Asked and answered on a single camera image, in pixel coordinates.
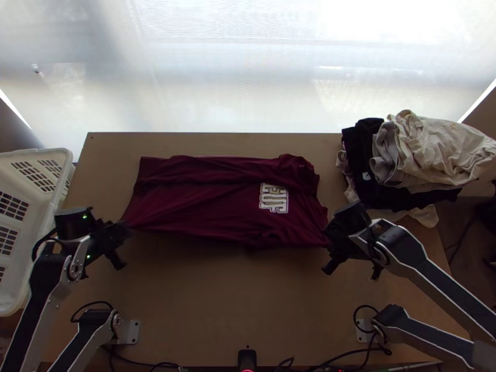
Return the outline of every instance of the pile of clothes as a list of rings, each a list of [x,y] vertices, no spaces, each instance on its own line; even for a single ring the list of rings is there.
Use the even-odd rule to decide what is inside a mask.
[[[433,204],[456,201],[496,156],[496,141],[481,131],[410,110],[387,121],[362,119],[342,134],[336,166],[348,182],[348,201],[408,214],[427,227],[438,222]]]

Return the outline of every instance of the cable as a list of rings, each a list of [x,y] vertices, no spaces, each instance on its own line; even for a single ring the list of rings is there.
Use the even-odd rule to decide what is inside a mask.
[[[274,368],[274,372],[292,371],[291,366],[293,365],[294,361],[295,361],[294,357],[284,359]]]
[[[76,318],[76,315],[83,309],[85,308],[89,308],[90,306],[93,306],[93,305],[106,305],[110,310],[113,310],[113,306],[106,302],[106,301],[93,301],[93,302],[90,302],[90,303],[87,303],[85,305],[82,305],[79,309],[77,309],[74,314],[71,316],[71,323],[77,323],[78,321],[75,319]]]
[[[370,306],[370,305],[361,305],[359,307],[357,307],[355,309],[355,311],[353,312],[353,324],[355,325],[355,327],[357,327],[358,329],[360,329],[362,332],[366,333],[366,334],[372,334],[372,338],[370,339],[370,342],[368,344],[368,347],[367,348],[363,348],[363,349],[357,349],[357,350],[352,350],[350,352],[346,352],[346,353],[342,353],[338,356],[335,356],[334,358],[331,358],[329,360],[326,360],[325,362],[321,363],[320,365],[318,366],[313,366],[313,367],[310,367],[308,368],[305,372],[313,372],[315,370],[318,370],[319,368],[326,368],[326,367],[330,367],[330,364],[335,362],[336,360],[339,360],[341,358],[344,358],[344,357],[347,357],[349,355],[353,355],[353,354],[358,354],[358,353],[366,353],[365,355],[365,360],[363,361],[363,363],[361,364],[360,367],[358,368],[354,368],[354,369],[351,369],[351,370],[347,370],[347,371],[358,371],[360,369],[362,369],[363,367],[366,366],[366,364],[368,363],[368,359],[369,359],[369,356],[370,356],[370,353],[371,352],[378,352],[378,351],[381,351],[383,352],[384,354],[386,354],[387,356],[389,355],[392,355],[392,351],[390,351],[390,349],[382,346],[380,343],[378,344],[379,347],[372,347],[372,344],[374,342],[374,339],[377,337],[378,333],[376,330],[365,330],[365,329],[362,329],[361,327],[358,327],[357,325],[357,314],[358,312],[361,310],[361,309],[364,309],[364,308],[367,308],[367,309],[372,309],[373,311],[376,312],[376,314],[379,312],[376,308],[374,308],[373,306]],[[386,339],[386,333],[383,332],[381,330],[381,333],[384,335],[384,342],[387,342],[387,339]]]
[[[451,265],[451,263],[453,262],[454,256],[460,250],[460,247],[461,247],[461,244],[463,243],[463,240],[465,239],[467,233],[470,230],[470,227],[474,224],[475,221],[477,221],[477,215],[472,216],[472,218],[467,222],[467,224],[463,228],[463,231],[460,235],[460,239],[458,239],[458,243],[456,244],[456,248],[454,249],[453,254],[451,255],[451,257],[448,260],[448,265]]]
[[[105,350],[107,353],[111,354],[112,351],[109,350],[105,345],[102,345],[101,348],[103,350]],[[178,370],[182,370],[183,368],[175,363],[170,363],[170,362],[161,362],[161,363],[157,363],[157,364],[151,364],[151,363],[143,363],[143,362],[140,362],[140,361],[135,361],[135,360],[131,360],[131,359],[128,359],[128,358],[125,358],[124,356],[121,356],[117,353],[112,353],[112,357],[113,358],[116,358],[116,359],[119,359],[121,361],[125,361],[126,363],[129,363],[129,364],[132,364],[132,365],[135,365],[135,366],[143,366],[143,367],[151,367],[153,371],[154,368],[177,368]]]
[[[356,328],[358,328],[360,331],[362,331],[362,332],[363,332],[363,333],[365,333],[365,334],[372,334],[372,333],[376,333],[376,331],[375,331],[374,329],[371,329],[371,330],[365,330],[365,329],[363,329],[363,328],[361,328],[361,327],[359,327],[359,326],[358,326],[358,323],[357,323],[357,314],[358,314],[358,312],[359,312],[360,310],[362,310],[362,309],[366,309],[366,308],[367,308],[367,309],[372,309],[373,311],[375,311],[375,312],[376,312],[376,314],[378,314],[378,313],[379,313],[379,311],[377,311],[377,309],[376,309],[376,308],[374,308],[373,306],[370,306],[370,305],[361,305],[361,306],[357,307],[357,308],[355,309],[355,311],[353,311],[353,324],[355,325],[355,327],[356,327]]]
[[[45,241],[47,241],[50,238],[50,236],[54,235],[55,231],[56,231],[56,228],[53,228],[52,230],[50,230],[48,232],[48,234],[46,234],[45,236],[43,236],[40,240],[38,240],[35,243],[35,245],[33,247],[33,251],[31,251],[31,260],[33,262],[35,262],[36,261],[36,258],[38,257],[38,249],[40,248],[40,245],[42,243],[44,243]]]
[[[162,361],[160,363],[155,364],[149,372],[153,372],[156,368],[173,368],[175,370],[178,370],[179,366],[175,363],[170,363],[168,361]]]

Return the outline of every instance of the wall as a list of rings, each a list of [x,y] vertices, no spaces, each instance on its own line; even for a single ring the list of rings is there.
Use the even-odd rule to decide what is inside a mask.
[[[0,99],[0,153],[42,147],[32,130]]]
[[[463,122],[496,139],[496,89]]]

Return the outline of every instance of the tabletop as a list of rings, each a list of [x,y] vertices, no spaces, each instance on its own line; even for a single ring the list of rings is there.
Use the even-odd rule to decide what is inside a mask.
[[[347,201],[345,181],[335,168],[340,135],[224,133],[89,133],[64,207],[93,206],[95,217],[115,221],[130,201],[141,156],[223,155],[303,156],[321,176],[318,198],[332,212]],[[414,220],[408,228],[429,257],[449,271],[436,229]],[[361,304],[382,309],[403,306],[410,316],[462,337],[467,333],[410,281],[384,271],[371,281],[371,264],[349,260],[331,276],[320,268],[325,249],[246,252],[225,243],[135,232],[119,254],[128,265],[116,272],[100,258],[87,268],[61,306],[45,361],[53,361],[76,333],[69,317],[95,300],[112,303],[127,319],[139,319],[136,345],[120,353],[157,363],[232,366],[237,351],[253,348],[259,365],[295,357],[295,365],[315,365],[340,353],[364,348],[352,321]],[[392,356],[372,353],[371,363],[432,361],[406,345]],[[358,363],[365,356],[346,359]],[[97,355],[95,361],[103,360]]]

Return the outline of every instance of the maroon t-shirt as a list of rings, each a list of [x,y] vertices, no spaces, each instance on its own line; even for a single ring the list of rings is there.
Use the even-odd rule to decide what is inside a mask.
[[[319,176],[292,155],[142,157],[123,219],[133,229],[252,247],[324,247]]]

